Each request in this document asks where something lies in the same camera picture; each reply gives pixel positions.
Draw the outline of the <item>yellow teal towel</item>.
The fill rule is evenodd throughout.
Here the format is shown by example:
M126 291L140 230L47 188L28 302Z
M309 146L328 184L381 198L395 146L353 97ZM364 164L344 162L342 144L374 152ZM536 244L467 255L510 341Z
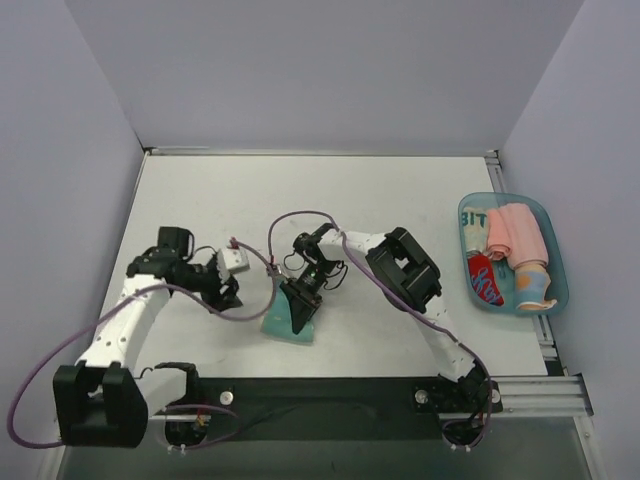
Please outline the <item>yellow teal towel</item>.
M311 345L314 340L314 325L311 322L298 334L293 332L290 305L280 287L277 287L275 300L263 317L260 331L272 340L293 344Z

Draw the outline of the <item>red blue patterned towel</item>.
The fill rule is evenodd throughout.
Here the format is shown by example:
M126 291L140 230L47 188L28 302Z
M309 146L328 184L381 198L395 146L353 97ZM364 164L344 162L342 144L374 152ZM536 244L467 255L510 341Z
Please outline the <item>red blue patterned towel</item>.
M471 287L478 298L489 305L503 306L504 298L498 288L491 261L483 254L467 259Z

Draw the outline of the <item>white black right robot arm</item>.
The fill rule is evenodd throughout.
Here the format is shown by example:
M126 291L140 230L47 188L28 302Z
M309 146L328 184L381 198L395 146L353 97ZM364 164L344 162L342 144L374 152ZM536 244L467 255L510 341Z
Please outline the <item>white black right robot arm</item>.
M398 310L411 315L430 347L452 408L463 410L476 401L497 404L500 394L487 368L459 339L442 293L440 270L404 228L389 233L345 232L330 223L293 242L307 263L303 272L281 284L287 299L290 330L298 335L322 303L320 290L334 271L353 265L382 289Z

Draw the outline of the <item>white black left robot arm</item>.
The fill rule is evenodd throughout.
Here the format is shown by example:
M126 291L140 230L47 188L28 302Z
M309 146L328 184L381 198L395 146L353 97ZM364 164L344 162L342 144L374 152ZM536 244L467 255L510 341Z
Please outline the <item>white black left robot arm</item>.
M245 251L226 247L194 264L194 236L162 226L155 245L127 267L117 305L73 366L53 378L62 442L67 446L137 447L148 420L167 406L181 412L202 399L192 363L164 362L140 379L132 373L145 340L174 292L192 293L219 312L238 308L236 273L248 269Z

